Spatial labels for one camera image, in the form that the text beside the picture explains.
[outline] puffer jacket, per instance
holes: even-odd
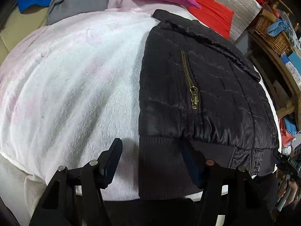
[[[169,199],[198,192],[179,142],[223,167],[273,171],[277,127],[253,65],[198,21],[164,10],[146,41],[140,74],[139,196]]]

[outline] wooden table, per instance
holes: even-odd
[[[253,29],[248,30],[249,38],[252,39],[261,49],[262,51],[269,57],[272,63],[276,66],[277,70],[283,76],[285,84],[287,85],[289,91],[291,92],[292,97],[286,102],[285,106],[281,106],[279,98],[276,94],[276,91],[272,85],[272,82],[267,77],[266,72],[264,72],[263,68],[261,67],[260,63],[256,60],[254,52],[250,52],[248,54],[249,59],[253,62],[255,67],[260,72],[263,80],[267,88],[270,90],[271,97],[275,102],[275,109],[278,116],[278,119],[294,113],[296,119],[297,129],[301,130],[301,91],[295,82],[293,76],[285,66],[285,64],[281,61],[279,56],[270,48],[268,44],[266,44],[263,39],[254,32]]]

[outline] basket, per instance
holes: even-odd
[[[268,35],[268,27],[273,24],[267,16],[260,14],[259,20],[254,28],[254,31],[273,49],[273,51],[281,57],[285,52],[287,56],[293,53],[290,41],[284,31],[281,31],[277,36]]]

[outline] gold zipper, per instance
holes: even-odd
[[[192,109],[197,110],[198,109],[198,103],[199,103],[198,88],[194,85],[194,83],[193,83],[193,81],[192,81],[192,79],[189,75],[185,52],[181,51],[181,54],[182,54],[182,62],[183,62],[183,66],[184,66],[185,77],[188,81],[189,90],[190,90],[190,93],[191,93]]]

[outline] screw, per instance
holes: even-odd
[[[97,160],[92,160],[89,162],[90,166],[96,166],[98,164]]]
[[[65,170],[65,166],[63,166],[63,165],[60,165],[59,167],[58,167],[58,171],[59,172],[62,172],[62,171],[64,171]]]
[[[241,172],[245,172],[245,171],[246,171],[246,168],[243,167],[243,166],[239,166],[239,167],[238,167],[238,170],[241,171]]]

